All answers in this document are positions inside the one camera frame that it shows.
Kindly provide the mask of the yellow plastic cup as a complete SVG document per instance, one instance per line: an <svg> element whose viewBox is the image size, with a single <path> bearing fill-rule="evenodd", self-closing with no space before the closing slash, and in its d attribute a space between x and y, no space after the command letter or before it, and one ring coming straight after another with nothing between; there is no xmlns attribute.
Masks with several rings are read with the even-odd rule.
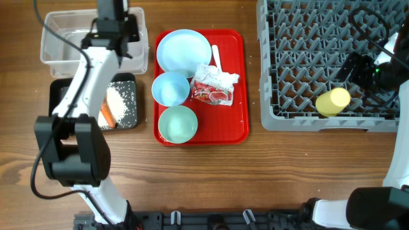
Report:
<svg viewBox="0 0 409 230"><path fill-rule="evenodd" d="M323 116L337 116L350 101L351 96L346 89L334 88L316 99L316 109Z"/></svg>

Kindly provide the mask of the red snack wrapper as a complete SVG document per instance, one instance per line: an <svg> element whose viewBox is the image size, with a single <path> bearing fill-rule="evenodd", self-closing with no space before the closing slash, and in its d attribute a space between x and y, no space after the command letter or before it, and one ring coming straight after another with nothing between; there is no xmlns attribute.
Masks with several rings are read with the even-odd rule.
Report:
<svg viewBox="0 0 409 230"><path fill-rule="evenodd" d="M233 104L233 88L218 88L203 82L194 81L190 84L191 97L210 105Z"/></svg>

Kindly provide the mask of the white napkin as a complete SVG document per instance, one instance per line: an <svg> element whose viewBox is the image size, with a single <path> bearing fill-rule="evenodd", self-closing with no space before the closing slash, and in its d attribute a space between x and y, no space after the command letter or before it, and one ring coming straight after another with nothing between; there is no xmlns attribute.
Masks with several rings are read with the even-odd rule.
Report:
<svg viewBox="0 0 409 230"><path fill-rule="evenodd" d="M240 76L236 73L220 71L216 66L207 66L200 64L197 68L190 84L194 81L203 82L218 88L234 88L238 83Z"/></svg>

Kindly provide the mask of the light blue bowl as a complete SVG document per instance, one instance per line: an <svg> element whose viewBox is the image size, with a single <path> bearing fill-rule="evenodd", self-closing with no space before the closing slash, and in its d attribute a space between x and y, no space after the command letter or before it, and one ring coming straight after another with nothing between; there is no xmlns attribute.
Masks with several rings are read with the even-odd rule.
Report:
<svg viewBox="0 0 409 230"><path fill-rule="evenodd" d="M151 93L157 103L165 107L183 104L190 94L187 78L178 72L165 72L155 78Z"/></svg>

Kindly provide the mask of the mint green bowl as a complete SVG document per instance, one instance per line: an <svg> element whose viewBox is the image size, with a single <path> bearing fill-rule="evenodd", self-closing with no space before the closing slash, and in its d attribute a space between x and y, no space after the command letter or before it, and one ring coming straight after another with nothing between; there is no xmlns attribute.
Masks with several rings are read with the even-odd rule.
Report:
<svg viewBox="0 0 409 230"><path fill-rule="evenodd" d="M173 144L182 144L191 140L197 129L197 116L186 106L169 107L159 117L158 130L161 136Z"/></svg>

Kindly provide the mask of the white rice pile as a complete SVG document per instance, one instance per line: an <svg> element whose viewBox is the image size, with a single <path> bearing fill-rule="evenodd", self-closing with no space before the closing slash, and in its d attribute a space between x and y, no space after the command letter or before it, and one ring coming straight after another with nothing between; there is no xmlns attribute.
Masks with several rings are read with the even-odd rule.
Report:
<svg viewBox="0 0 409 230"><path fill-rule="evenodd" d="M106 94L116 130L131 129L137 125L136 85L132 80L110 82Z"/></svg>

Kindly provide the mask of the orange carrot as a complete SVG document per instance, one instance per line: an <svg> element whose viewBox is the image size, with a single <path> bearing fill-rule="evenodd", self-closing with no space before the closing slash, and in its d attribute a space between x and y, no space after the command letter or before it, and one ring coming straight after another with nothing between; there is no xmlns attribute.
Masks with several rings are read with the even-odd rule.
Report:
<svg viewBox="0 0 409 230"><path fill-rule="evenodd" d="M113 118L112 112L109 108L109 105L107 103L107 99L104 98L101 108L100 108L100 112L102 113L102 116L105 118L108 126L110 128L116 128L116 122Z"/></svg>

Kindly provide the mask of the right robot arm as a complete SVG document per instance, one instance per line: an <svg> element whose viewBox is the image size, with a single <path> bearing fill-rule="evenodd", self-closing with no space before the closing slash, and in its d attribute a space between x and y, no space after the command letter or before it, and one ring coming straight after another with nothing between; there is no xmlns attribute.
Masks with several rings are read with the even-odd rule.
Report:
<svg viewBox="0 0 409 230"><path fill-rule="evenodd" d="M316 199L300 220L320 229L408 229L408 19L388 63L375 77L397 88L400 120L396 145L382 186L356 188L347 200Z"/></svg>

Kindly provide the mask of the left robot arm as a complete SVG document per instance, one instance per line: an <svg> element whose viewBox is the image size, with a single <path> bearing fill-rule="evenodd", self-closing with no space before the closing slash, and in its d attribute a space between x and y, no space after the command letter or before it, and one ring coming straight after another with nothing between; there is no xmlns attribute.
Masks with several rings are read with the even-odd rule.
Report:
<svg viewBox="0 0 409 230"><path fill-rule="evenodd" d="M128 1L98 1L96 18L76 46L37 20L44 30L82 55L64 98L51 116L35 123L39 152L30 175L32 193L53 200L81 194L102 229L142 229L143 223L109 177L111 152L97 123L109 83L129 58L128 43L139 40Z"/></svg>

